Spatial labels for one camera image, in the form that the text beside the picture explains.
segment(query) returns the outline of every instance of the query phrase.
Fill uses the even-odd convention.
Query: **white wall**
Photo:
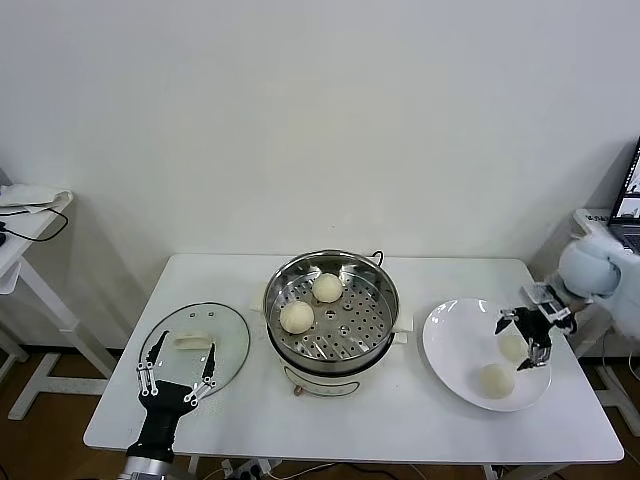
[[[0,163],[78,195],[67,245],[37,255],[66,249],[51,275],[113,346],[173,252],[528,259],[615,193],[638,18],[633,0],[4,0]]]

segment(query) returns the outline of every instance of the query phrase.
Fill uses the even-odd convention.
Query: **white cloth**
[[[393,325],[393,331],[395,333],[410,333],[413,332],[413,309],[403,306],[400,301],[400,311],[398,312],[398,318]]]
[[[69,190],[59,188],[40,187],[37,185],[2,185],[0,187],[0,208],[27,210],[31,213],[40,212],[54,207],[57,202],[71,197]]]

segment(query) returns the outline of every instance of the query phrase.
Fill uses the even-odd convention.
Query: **power strip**
[[[223,460],[221,465],[224,470],[224,478],[254,480],[271,473],[271,470],[281,463],[282,460],[278,459],[252,458],[235,469],[231,466],[231,460],[229,459]]]

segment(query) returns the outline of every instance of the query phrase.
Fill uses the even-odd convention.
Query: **steamed bun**
[[[304,333],[313,325],[313,309],[305,302],[289,303],[280,311],[280,325],[289,333]]]
[[[342,296],[344,285],[338,277],[331,273],[323,273],[313,282],[311,291],[319,302],[335,302]]]
[[[500,335],[498,337],[500,352],[512,363],[520,365],[529,354],[529,347],[522,335]]]
[[[504,398],[511,395],[515,387],[513,371],[492,363],[480,370],[480,385],[490,398]]]

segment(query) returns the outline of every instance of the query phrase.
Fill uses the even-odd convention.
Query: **white table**
[[[63,197],[54,207],[62,211],[71,202],[71,197]],[[37,238],[58,216],[44,210],[34,214],[3,216],[0,220],[6,227],[24,236]],[[106,378],[111,376],[115,368],[115,359],[104,346],[87,330],[80,320],[67,308],[58,295],[47,285],[31,264],[22,256],[33,244],[29,240],[9,233],[6,242],[0,246],[0,276],[4,275],[16,262],[20,262],[20,277],[48,307],[48,318],[58,330],[82,353]],[[17,345],[6,335],[0,335],[0,348],[9,353],[11,363],[15,360],[25,361],[26,353],[17,351]],[[106,380],[49,377],[55,366],[58,354],[47,354],[32,375],[31,379],[9,411],[9,419],[22,420],[31,404],[40,392],[80,393],[100,395],[106,387]],[[8,366],[0,369],[6,373]]]
[[[251,348],[238,376],[183,417],[176,453],[359,462],[528,464],[509,478],[541,478],[571,463],[615,462],[623,449],[561,335],[554,341],[551,387],[516,413],[482,410],[440,382],[418,348],[419,334],[394,345],[370,381],[342,398],[295,397],[266,333],[250,309],[260,284],[287,257],[173,256],[109,381],[84,441],[124,450],[144,419],[135,365],[145,336],[172,311],[218,301],[242,313]],[[520,304],[532,279],[518,260],[386,258],[400,303],[416,313],[416,332],[441,302],[462,297]]]

